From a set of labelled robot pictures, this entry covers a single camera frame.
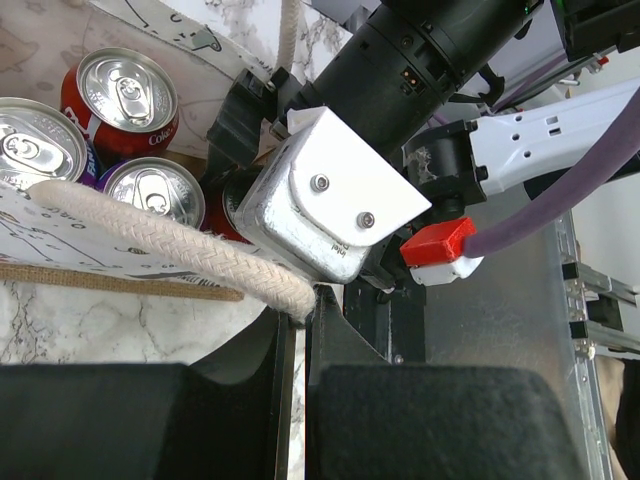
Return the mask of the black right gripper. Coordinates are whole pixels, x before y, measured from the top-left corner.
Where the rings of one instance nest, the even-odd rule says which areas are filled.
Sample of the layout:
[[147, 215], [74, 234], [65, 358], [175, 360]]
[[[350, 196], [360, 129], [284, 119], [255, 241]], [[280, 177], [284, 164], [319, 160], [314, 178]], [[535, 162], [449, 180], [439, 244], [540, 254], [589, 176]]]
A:
[[532, 19], [538, 1], [384, 1], [301, 91], [381, 156], [398, 151]]

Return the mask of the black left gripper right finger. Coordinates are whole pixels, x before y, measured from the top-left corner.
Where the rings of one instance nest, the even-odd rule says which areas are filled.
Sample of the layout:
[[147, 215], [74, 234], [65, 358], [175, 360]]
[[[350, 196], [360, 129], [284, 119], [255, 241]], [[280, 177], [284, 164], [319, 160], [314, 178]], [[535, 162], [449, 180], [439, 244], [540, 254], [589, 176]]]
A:
[[307, 320], [309, 479], [583, 479], [535, 372], [388, 363], [319, 285]]

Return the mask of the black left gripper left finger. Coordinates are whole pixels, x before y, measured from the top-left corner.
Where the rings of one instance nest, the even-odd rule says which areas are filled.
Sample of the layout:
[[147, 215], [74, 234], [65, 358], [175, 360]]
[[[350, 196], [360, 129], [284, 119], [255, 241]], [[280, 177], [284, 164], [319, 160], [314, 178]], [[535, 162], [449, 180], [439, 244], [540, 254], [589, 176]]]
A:
[[264, 310], [190, 364], [5, 365], [5, 479], [283, 479], [296, 333]]

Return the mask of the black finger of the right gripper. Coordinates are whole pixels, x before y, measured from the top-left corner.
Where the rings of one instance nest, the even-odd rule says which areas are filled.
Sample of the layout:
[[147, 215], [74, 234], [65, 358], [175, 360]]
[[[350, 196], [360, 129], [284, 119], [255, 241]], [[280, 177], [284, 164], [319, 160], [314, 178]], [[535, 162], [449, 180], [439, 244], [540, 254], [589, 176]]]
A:
[[249, 167], [256, 158], [264, 120], [279, 113], [279, 89], [290, 79], [278, 68], [268, 81], [243, 69], [229, 89], [206, 133], [208, 152], [203, 183], [214, 183], [230, 172]]

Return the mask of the red cola can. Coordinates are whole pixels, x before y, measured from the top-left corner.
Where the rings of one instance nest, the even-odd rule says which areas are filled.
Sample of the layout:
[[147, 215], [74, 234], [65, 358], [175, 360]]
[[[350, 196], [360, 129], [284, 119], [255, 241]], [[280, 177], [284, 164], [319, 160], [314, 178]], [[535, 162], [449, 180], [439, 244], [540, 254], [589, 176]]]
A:
[[109, 165], [166, 150], [179, 126], [168, 74], [149, 57], [119, 47], [93, 51], [67, 72], [60, 111]]
[[233, 218], [257, 176], [257, 170], [247, 170], [202, 185], [206, 206], [203, 227], [228, 240], [249, 244], [249, 241], [237, 231]]

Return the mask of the purple soda can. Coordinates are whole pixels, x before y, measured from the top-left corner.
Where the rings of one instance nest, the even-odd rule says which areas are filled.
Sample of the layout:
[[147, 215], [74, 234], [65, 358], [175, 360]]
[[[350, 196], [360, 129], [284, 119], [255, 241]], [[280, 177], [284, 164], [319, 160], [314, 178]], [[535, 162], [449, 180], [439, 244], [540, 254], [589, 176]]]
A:
[[198, 181], [183, 166], [160, 157], [140, 157], [108, 169], [97, 189], [140, 210], [200, 229], [206, 214]]

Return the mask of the purple soda can carried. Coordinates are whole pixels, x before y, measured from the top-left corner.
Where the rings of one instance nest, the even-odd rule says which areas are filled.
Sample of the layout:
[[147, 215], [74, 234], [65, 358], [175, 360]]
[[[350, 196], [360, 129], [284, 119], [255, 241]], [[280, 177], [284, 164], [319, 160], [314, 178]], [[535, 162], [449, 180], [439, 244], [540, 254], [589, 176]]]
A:
[[1, 99], [3, 182], [23, 191], [49, 179], [93, 187], [98, 173], [95, 150], [64, 114], [30, 99]]

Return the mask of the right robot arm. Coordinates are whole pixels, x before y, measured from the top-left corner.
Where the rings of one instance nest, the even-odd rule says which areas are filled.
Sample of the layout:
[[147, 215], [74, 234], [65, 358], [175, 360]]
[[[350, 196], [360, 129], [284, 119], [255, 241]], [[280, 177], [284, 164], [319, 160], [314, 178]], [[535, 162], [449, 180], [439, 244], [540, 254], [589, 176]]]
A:
[[541, 176], [574, 199], [631, 173], [639, 150], [639, 87], [434, 130], [426, 122], [530, 21], [529, 1], [385, 1], [313, 82], [284, 70], [274, 88], [241, 73], [208, 131], [201, 183], [248, 169], [263, 121], [291, 126], [326, 107], [337, 127], [314, 147], [314, 174], [338, 167], [335, 192], [393, 208], [459, 207]]

